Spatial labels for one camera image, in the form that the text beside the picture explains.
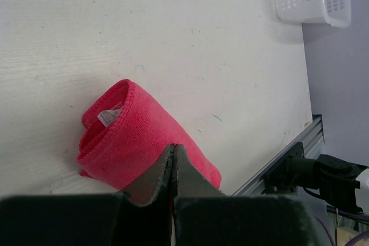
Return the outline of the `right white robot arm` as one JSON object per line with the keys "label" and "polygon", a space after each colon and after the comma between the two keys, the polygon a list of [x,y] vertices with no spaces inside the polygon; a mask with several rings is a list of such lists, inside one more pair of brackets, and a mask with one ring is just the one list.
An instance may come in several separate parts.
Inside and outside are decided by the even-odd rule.
{"label": "right white robot arm", "polygon": [[351,213],[368,213],[368,166],[321,154],[287,162],[292,186],[318,190],[315,197]]}

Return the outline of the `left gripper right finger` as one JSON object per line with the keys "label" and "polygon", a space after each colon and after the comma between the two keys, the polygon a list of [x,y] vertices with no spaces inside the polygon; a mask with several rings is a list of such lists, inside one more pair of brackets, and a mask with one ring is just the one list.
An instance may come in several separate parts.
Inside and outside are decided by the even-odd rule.
{"label": "left gripper right finger", "polygon": [[223,244],[221,220],[228,198],[190,162],[183,145],[175,146],[172,186],[176,244]]}

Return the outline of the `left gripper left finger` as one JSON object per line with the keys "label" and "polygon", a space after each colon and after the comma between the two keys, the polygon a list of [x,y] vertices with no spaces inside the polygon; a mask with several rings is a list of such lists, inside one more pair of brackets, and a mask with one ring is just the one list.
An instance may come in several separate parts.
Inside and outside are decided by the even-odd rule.
{"label": "left gripper left finger", "polygon": [[149,169],[121,190],[118,245],[171,245],[174,150],[175,145],[167,145]]}

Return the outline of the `red towel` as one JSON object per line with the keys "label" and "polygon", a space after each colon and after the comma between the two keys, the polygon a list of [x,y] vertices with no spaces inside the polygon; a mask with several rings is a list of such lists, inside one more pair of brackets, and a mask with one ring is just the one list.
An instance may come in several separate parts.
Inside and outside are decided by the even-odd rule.
{"label": "red towel", "polygon": [[117,190],[150,168],[169,144],[183,145],[191,163],[216,188],[219,170],[182,126],[142,87],[125,79],[107,90],[83,114],[80,175]]}

